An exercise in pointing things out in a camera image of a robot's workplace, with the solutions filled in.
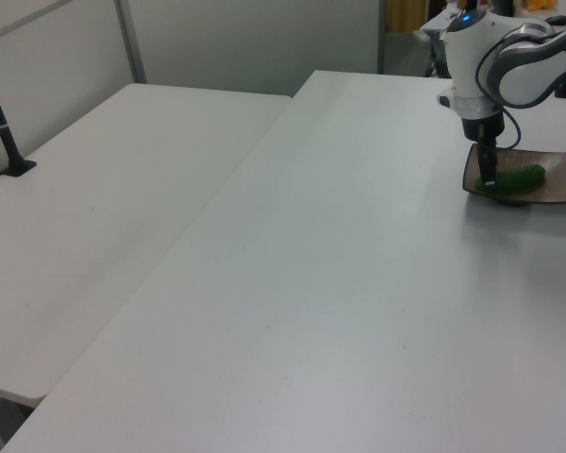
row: robotic arm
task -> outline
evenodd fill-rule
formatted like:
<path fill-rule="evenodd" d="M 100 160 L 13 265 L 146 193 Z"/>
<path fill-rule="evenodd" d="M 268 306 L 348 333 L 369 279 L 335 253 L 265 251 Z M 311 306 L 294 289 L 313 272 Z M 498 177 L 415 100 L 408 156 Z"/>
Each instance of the robotic arm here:
<path fill-rule="evenodd" d="M 566 80 L 566 31 L 556 34 L 538 19 L 472 10 L 458 16 L 443 39 L 453 86 L 439 103 L 457 112 L 465 136 L 478 143 L 480 174 L 494 189 L 504 106 L 534 107 Z"/>

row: cucumber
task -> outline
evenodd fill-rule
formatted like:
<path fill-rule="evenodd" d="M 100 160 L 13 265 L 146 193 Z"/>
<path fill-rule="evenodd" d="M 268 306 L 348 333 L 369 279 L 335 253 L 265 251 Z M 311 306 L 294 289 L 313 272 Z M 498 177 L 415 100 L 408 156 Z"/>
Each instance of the cucumber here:
<path fill-rule="evenodd" d="M 545 169 L 540 165 L 528 165 L 527 167 L 499 172 L 494 189 L 488 188 L 481 177 L 475 181 L 475 186 L 483 192 L 512 193 L 533 189 L 544 183 Z"/>

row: floor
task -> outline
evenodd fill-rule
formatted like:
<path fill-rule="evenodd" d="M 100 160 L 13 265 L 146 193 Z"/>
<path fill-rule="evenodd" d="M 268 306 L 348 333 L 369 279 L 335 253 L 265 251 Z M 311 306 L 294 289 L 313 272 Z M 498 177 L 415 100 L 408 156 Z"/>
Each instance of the floor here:
<path fill-rule="evenodd" d="M 430 58 L 429 41 L 414 33 L 389 33 L 384 44 L 384 74 L 416 76 L 425 74 Z"/>

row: white tabletop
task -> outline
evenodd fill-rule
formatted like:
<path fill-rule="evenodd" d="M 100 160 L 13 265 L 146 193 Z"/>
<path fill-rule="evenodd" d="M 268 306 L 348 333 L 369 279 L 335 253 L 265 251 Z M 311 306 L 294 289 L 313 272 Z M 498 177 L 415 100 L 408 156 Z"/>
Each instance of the white tabletop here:
<path fill-rule="evenodd" d="M 0 396 L 53 389 L 289 101 L 128 86 L 0 177 Z"/>
<path fill-rule="evenodd" d="M 448 83 L 313 75 L 5 453 L 566 452 L 566 205 L 461 189 Z"/>

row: dark plate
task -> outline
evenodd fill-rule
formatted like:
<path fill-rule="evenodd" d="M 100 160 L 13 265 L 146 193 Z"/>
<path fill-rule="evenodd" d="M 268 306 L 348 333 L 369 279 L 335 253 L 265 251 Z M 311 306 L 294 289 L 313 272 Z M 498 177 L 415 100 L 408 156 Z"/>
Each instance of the dark plate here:
<path fill-rule="evenodd" d="M 497 172 L 539 164 L 545 169 L 545 183 L 534 189 L 514 193 L 489 193 L 476 188 L 480 176 L 477 145 L 473 144 L 463 172 L 463 190 L 494 198 L 507 204 L 566 203 L 566 153 L 542 153 L 512 149 L 497 151 Z"/>

